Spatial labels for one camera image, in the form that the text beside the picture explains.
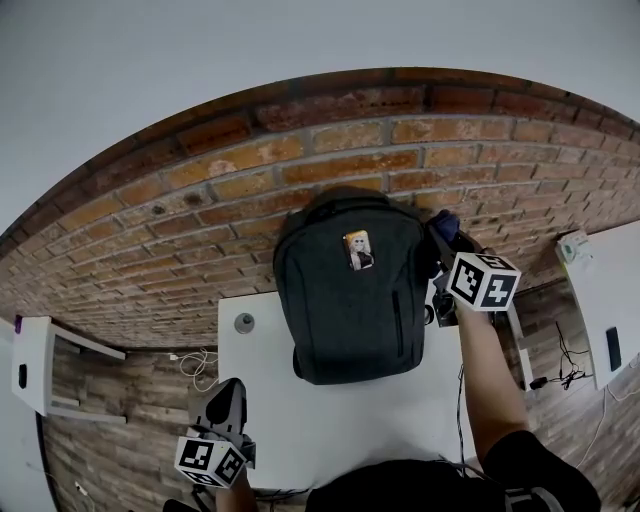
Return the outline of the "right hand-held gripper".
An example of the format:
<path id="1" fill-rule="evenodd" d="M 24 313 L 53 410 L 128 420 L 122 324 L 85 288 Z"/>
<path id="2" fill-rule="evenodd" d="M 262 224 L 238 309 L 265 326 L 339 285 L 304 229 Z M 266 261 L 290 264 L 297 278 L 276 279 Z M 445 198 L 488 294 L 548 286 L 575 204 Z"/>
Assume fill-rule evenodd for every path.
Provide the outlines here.
<path id="1" fill-rule="evenodd" d="M 433 224 L 426 227 L 437 249 L 440 271 L 432 280 L 434 293 L 425 305 L 425 323 L 456 326 L 457 303 L 489 314 L 507 311 L 521 277 L 520 270 L 463 231 L 455 234 L 451 249 Z"/>

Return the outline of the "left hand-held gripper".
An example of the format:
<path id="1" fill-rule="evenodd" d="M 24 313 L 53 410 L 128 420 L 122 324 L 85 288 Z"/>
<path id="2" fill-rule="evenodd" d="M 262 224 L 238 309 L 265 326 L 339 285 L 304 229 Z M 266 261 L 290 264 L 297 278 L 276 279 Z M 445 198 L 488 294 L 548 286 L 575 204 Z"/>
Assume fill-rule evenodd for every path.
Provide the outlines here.
<path id="1" fill-rule="evenodd" d="M 193 402 L 186 434 L 178 438 L 174 467 L 199 485 L 230 488 L 255 467 L 256 443 L 244 432 L 246 387 L 239 378 L 229 382 Z"/>

